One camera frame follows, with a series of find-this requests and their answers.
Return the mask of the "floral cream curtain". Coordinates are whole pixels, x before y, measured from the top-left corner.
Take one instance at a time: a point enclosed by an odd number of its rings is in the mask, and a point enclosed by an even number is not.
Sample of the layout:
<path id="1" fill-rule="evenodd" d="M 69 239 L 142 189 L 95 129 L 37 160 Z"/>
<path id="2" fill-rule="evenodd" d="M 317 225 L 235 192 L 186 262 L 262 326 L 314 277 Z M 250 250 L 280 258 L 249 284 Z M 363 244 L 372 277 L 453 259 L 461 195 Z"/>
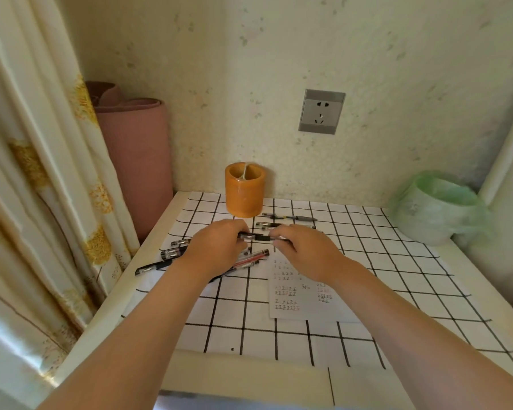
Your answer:
<path id="1" fill-rule="evenodd" d="M 56 0 L 0 0 L 0 354 L 44 384 L 139 249 Z"/>

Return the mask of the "person's left forearm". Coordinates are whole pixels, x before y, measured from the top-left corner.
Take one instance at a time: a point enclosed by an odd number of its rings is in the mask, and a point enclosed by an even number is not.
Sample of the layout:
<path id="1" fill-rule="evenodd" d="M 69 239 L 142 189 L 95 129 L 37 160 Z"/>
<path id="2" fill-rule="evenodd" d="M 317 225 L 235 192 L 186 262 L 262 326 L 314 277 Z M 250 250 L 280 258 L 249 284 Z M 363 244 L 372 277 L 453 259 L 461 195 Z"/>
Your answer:
<path id="1" fill-rule="evenodd" d="M 152 410 L 172 353 L 208 282 L 230 266 L 185 254 L 37 410 Z"/>

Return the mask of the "person's left hand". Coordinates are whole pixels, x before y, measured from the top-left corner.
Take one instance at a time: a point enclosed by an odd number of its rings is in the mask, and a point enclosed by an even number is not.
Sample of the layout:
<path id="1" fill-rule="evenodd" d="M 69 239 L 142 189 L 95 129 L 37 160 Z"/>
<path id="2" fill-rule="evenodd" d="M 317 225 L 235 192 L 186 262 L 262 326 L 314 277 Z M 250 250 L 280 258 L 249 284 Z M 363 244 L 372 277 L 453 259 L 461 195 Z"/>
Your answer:
<path id="1" fill-rule="evenodd" d="M 233 224 L 246 222 L 243 219 L 220 220 L 198 231 L 174 265 L 204 281 L 229 270 L 234 264 Z"/>

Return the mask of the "white paper sheet with writing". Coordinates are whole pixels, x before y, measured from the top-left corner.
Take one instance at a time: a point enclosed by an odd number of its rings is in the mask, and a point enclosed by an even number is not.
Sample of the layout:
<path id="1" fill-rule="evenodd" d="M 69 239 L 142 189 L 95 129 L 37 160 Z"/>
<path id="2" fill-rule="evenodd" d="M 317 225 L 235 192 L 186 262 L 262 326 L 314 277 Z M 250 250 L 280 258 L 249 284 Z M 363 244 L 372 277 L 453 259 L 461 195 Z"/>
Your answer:
<path id="1" fill-rule="evenodd" d="M 360 322 L 335 290 L 301 275 L 281 253 L 270 255 L 265 268 L 271 318 L 327 323 Z"/>

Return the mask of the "red gel pen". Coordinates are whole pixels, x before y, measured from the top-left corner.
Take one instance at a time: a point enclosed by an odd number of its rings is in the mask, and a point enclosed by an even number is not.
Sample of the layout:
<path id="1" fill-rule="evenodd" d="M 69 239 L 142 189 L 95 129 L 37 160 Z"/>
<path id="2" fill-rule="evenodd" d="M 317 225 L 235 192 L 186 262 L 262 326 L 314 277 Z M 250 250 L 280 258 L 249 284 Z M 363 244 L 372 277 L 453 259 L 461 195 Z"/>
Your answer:
<path id="1" fill-rule="evenodd" d="M 240 254 L 236 262 L 228 271 L 251 267 L 258 263 L 261 259 L 265 259 L 269 255 L 269 249 L 260 250 L 254 253 L 243 252 L 242 254 Z"/>

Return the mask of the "white checked tablecloth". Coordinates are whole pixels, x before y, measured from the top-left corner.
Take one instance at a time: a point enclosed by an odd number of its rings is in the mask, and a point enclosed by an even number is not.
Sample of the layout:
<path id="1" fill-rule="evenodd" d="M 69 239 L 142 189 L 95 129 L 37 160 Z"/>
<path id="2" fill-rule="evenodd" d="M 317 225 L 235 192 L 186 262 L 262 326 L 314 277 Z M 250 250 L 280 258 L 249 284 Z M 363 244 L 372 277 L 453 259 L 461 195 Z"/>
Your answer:
<path id="1" fill-rule="evenodd" d="M 324 233 L 343 255 L 513 375 L 513 345 L 431 247 L 393 227 L 381 208 L 264 198 L 245 219 L 254 234 L 273 223 Z M 213 278 L 198 297 L 176 349 L 232 354 L 304 369 L 370 370 L 390 363 L 376 338 L 327 284 L 297 272 L 271 241 L 250 238 L 257 257 Z"/>

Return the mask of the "person's right forearm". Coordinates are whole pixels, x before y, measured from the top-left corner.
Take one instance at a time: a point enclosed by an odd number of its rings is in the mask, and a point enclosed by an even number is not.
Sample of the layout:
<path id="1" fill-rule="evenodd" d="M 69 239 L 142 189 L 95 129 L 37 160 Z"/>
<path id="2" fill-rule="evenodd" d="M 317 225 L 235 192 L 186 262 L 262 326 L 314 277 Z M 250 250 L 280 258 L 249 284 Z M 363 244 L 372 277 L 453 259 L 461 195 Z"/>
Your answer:
<path id="1" fill-rule="evenodd" d="M 361 264 L 338 255 L 318 280 L 374 336 L 418 410 L 513 410 L 513 376 L 399 296 Z"/>

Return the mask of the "orange pen holder cup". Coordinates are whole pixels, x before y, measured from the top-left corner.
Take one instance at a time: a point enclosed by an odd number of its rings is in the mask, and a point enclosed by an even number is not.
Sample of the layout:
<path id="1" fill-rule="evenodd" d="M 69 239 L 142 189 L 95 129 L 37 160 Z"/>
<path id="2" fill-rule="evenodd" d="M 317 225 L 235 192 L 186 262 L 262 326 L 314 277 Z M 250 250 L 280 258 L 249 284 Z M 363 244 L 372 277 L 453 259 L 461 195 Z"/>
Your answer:
<path id="1" fill-rule="evenodd" d="M 253 218 L 264 204 L 266 170 L 256 163 L 237 162 L 225 169 L 226 209 L 237 218 Z"/>

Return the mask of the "grey wall socket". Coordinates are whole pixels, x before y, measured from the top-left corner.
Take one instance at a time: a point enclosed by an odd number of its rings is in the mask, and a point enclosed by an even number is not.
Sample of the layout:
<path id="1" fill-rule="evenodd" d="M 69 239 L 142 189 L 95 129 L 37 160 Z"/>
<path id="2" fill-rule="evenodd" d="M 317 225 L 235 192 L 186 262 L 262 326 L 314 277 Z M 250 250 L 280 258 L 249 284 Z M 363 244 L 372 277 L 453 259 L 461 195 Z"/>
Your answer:
<path id="1" fill-rule="evenodd" d="M 335 135 L 346 94 L 306 89 L 298 131 Z"/>

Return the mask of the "person's right hand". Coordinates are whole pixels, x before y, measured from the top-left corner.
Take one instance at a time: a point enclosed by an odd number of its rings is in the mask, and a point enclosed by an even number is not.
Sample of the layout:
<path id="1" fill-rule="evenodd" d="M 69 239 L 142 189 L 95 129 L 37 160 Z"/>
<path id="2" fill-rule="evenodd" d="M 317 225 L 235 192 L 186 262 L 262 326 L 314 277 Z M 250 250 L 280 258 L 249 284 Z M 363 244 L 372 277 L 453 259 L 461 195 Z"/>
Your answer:
<path id="1" fill-rule="evenodd" d="M 294 246 L 297 255 L 287 260 L 304 276 L 315 282 L 334 285 L 337 276 L 353 265 L 325 234 L 302 226 L 280 226 L 294 228 L 296 240 Z"/>

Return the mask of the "pink rolled mat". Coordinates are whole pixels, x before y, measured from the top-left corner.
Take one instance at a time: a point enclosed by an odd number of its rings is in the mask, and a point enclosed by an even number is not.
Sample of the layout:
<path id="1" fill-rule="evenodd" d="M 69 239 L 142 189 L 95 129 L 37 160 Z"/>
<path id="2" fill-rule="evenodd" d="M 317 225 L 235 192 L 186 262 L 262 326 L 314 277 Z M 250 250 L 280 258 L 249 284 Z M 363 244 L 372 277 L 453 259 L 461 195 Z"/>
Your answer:
<path id="1" fill-rule="evenodd" d="M 142 243 L 174 195 L 165 103 L 156 98 L 125 98 L 111 82 L 88 81 L 86 86 Z"/>

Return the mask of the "white table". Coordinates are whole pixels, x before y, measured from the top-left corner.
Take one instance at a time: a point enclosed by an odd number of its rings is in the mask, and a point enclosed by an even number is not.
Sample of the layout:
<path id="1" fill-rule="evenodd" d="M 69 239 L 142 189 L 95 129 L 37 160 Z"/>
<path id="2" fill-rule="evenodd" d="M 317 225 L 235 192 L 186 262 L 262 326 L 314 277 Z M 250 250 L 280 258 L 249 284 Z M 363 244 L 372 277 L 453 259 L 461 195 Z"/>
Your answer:
<path id="1" fill-rule="evenodd" d="M 513 375 L 513 308 L 453 242 L 430 248 L 412 241 L 375 207 L 266 198 L 262 211 L 313 218 L 344 254 Z M 69 376 L 162 275 L 154 270 L 136 276 L 138 267 L 157 261 L 172 241 L 227 218 L 223 194 L 178 192 L 57 371 L 57 381 Z M 264 263 L 206 287 L 162 390 L 302 408 L 414 408 L 361 323 L 272 320 Z"/>

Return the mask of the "white bin with green bag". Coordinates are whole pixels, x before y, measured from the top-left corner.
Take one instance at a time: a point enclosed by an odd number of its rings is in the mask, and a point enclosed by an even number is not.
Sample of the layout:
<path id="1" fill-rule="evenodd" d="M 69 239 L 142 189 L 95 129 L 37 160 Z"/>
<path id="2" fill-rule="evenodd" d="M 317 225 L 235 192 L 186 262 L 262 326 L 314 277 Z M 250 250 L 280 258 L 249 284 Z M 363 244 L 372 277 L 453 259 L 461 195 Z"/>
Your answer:
<path id="1" fill-rule="evenodd" d="M 386 213 L 401 233 L 425 245 L 442 245 L 453 235 L 472 241 L 494 234 L 492 213 L 484 201 L 445 172 L 423 171 L 406 180 Z"/>

